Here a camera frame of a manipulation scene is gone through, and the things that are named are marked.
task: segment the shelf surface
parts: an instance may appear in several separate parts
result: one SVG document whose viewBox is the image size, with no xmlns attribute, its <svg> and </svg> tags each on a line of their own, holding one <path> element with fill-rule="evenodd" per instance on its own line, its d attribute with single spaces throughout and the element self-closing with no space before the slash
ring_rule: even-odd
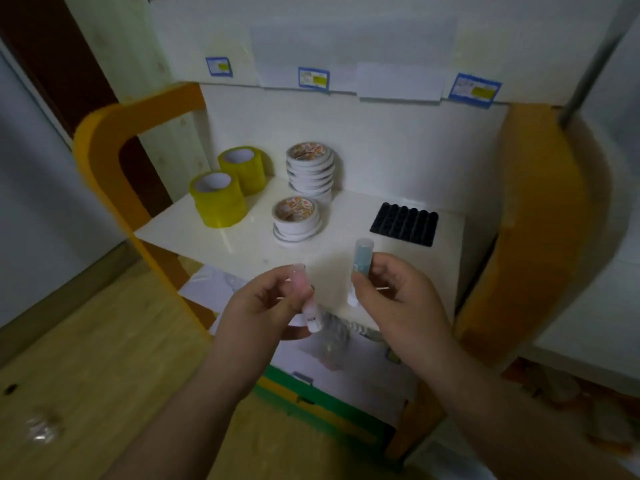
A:
<svg viewBox="0 0 640 480">
<path fill-rule="evenodd" d="M 265 189 L 247 197 L 247 215 L 238 224 L 206 227 L 190 195 L 174 203 L 135 234 L 142 241 L 210 264 L 244 280 L 276 266 L 304 263 L 317 302 L 340 318 L 378 329 L 362 307 L 347 304 L 355 242 L 368 237 L 375 251 L 404 258 L 425 272 L 442 297 L 452 320 L 458 287 L 464 217 L 438 212 L 438 228 L 430 248 L 369 232 L 380 206 L 402 202 L 350 191 L 335 191 L 330 209 L 322 211 L 319 234 L 295 248 L 283 248 L 273 238 L 271 209 L 292 195 L 286 180 L 272 178 Z"/>
</svg>

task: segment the wooden floor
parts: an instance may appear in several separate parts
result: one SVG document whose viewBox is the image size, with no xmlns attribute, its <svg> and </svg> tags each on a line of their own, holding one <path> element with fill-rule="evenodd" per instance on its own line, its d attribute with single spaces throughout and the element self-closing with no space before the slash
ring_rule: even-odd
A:
<svg viewBox="0 0 640 480">
<path fill-rule="evenodd" d="M 188 268 L 193 272 L 197 265 Z M 209 345 L 177 298 L 137 263 L 0 370 L 5 393 L 0 395 L 0 476 L 98 478 L 187 379 Z M 64 427 L 47 445 L 27 437 L 25 423 L 38 410 L 59 416 Z M 254 394 L 239 405 L 209 476 L 356 477 L 426 478 L 356 457 Z"/>
</svg>

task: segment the plastic vial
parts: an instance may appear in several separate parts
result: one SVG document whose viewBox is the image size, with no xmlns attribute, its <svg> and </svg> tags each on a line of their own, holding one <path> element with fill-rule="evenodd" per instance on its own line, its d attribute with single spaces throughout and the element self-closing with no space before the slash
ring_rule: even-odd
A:
<svg viewBox="0 0 640 480">
<path fill-rule="evenodd" d="M 356 250 L 353 254 L 353 271 L 369 276 L 371 259 L 373 257 L 373 241 L 367 237 L 361 237 L 356 241 Z M 351 306 L 359 306 L 360 302 L 356 297 L 356 288 L 351 284 L 347 303 Z"/>
<path fill-rule="evenodd" d="M 291 267 L 289 278 L 291 279 L 291 284 L 293 285 L 294 290 L 306 290 L 311 287 L 304 264 L 294 264 Z M 302 315 L 306 318 L 307 328 L 311 333 L 315 333 L 323 329 L 324 319 L 322 312 L 316 305 L 316 300 L 314 298 L 308 299 L 304 304 L 302 307 Z"/>
</svg>

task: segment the yellow sticker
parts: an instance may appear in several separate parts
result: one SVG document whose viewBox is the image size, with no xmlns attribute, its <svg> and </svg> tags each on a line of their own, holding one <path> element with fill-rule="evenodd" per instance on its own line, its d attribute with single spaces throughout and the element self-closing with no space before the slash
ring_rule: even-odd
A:
<svg viewBox="0 0 640 480">
<path fill-rule="evenodd" d="M 491 99 L 494 94 L 495 89 L 485 89 L 478 87 L 471 89 L 471 95 L 478 98 Z"/>
</svg>

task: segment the blue-bordered label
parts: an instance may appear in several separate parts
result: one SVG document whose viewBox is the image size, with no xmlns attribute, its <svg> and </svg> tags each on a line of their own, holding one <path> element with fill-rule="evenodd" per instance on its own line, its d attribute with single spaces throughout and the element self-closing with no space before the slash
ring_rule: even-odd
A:
<svg viewBox="0 0 640 480">
<path fill-rule="evenodd" d="M 301 88 L 328 91 L 329 71 L 311 67 L 298 67 L 298 85 Z"/>
<path fill-rule="evenodd" d="M 498 94 L 501 82 L 482 79 L 470 74 L 460 72 L 453 83 L 449 99 L 452 101 L 466 102 L 480 107 L 489 107 Z"/>
<path fill-rule="evenodd" d="M 213 77 L 233 77 L 231 62 L 228 57 L 206 57 L 209 73 Z"/>
</svg>

